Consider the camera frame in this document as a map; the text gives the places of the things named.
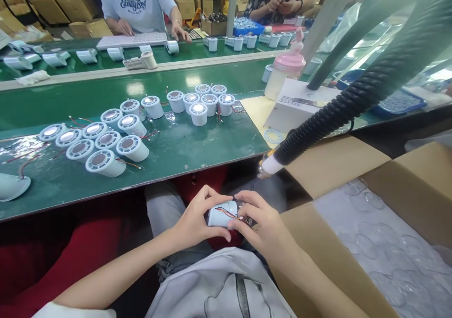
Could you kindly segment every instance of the woman's right hand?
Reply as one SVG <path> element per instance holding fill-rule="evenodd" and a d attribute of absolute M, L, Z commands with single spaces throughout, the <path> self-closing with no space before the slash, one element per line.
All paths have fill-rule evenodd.
<path fill-rule="evenodd" d="M 270 0 L 270 2 L 265 5 L 267 7 L 267 11 L 269 13 L 273 13 L 282 2 L 283 0 Z"/>

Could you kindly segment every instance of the white cloth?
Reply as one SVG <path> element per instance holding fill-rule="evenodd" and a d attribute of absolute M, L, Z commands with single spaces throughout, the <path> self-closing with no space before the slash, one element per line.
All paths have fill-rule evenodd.
<path fill-rule="evenodd" d="M 102 0 L 104 17 L 126 19 L 136 33 L 164 32 L 162 11 L 170 15 L 174 0 Z"/>
<path fill-rule="evenodd" d="M 75 310 L 49 303 L 34 316 L 57 317 L 115 318 L 116 315 L 111 310 Z M 168 277 L 146 314 L 146 318 L 151 317 L 296 316 L 261 261 L 252 252 L 232 247 L 217 251 Z"/>

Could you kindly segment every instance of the hand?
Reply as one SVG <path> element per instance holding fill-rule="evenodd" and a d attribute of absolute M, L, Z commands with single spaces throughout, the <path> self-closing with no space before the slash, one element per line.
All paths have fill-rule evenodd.
<path fill-rule="evenodd" d="M 281 5 L 282 1 L 283 0 L 270 0 L 270 2 L 265 5 L 265 7 L 267 7 L 267 11 L 269 13 L 273 13 L 274 11 L 276 11 L 278 6 Z"/>
<path fill-rule="evenodd" d="M 173 36 L 174 39 L 176 39 L 176 41 L 185 40 L 188 43 L 192 42 L 192 40 L 190 39 L 190 36 L 188 35 L 188 32 L 184 31 L 182 29 L 182 26 L 177 21 L 173 22 L 173 27 L 171 29 L 171 35 Z"/>
<path fill-rule="evenodd" d="M 132 27 L 126 19 L 121 19 L 118 21 L 116 31 L 127 36 L 135 35 L 135 33 L 133 33 Z"/>
<path fill-rule="evenodd" d="M 296 262 L 301 249 L 278 211 L 254 191 L 242 191 L 235 198 L 246 202 L 239 210 L 239 217 L 248 215 L 258 224 L 251 228 L 241 220 L 230 220 L 228 227 L 238 230 L 268 263 L 284 272 L 288 265 Z"/>
<path fill-rule="evenodd" d="M 278 10 L 282 15 L 295 13 L 301 7 L 301 2 L 296 0 L 289 0 L 287 2 L 283 2 Z"/>
<path fill-rule="evenodd" d="M 178 251 L 195 246 L 201 241 L 222 236 L 231 241 L 231 233 L 222 227 L 208 227 L 204 213 L 217 204 L 231 201 L 231 196 L 222 196 L 205 185 L 188 205 L 177 224 L 171 228 L 174 233 Z"/>

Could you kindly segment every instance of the red wire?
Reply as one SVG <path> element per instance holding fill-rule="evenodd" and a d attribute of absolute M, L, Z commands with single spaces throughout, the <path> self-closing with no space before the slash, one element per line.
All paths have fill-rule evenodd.
<path fill-rule="evenodd" d="M 47 144 L 48 144 L 48 142 L 44 143 L 42 146 L 38 147 L 37 149 L 34 149 L 33 151 L 30 151 L 30 152 L 28 152 L 28 153 L 22 154 L 22 155 L 20 155 L 20 156 L 18 156 L 18 157 L 16 157 L 16 158 L 6 160 L 5 163 L 10 163 L 11 161 L 15 161 L 15 160 L 17 160 L 17 159 L 23 158 L 23 157 L 25 157 L 26 155 L 29 155 L 30 153 L 36 152 L 36 151 L 38 151 L 38 150 L 44 148 Z"/>

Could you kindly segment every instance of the blue container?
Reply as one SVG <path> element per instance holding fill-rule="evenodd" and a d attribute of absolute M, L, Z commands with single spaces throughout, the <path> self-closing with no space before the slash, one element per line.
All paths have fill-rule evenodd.
<path fill-rule="evenodd" d="M 261 35 L 264 32 L 265 27 L 257 22 L 254 23 L 256 27 L 254 28 L 235 28 L 232 31 L 232 34 L 236 37 L 240 35 L 247 35 L 248 33 L 253 33 L 253 35 Z"/>

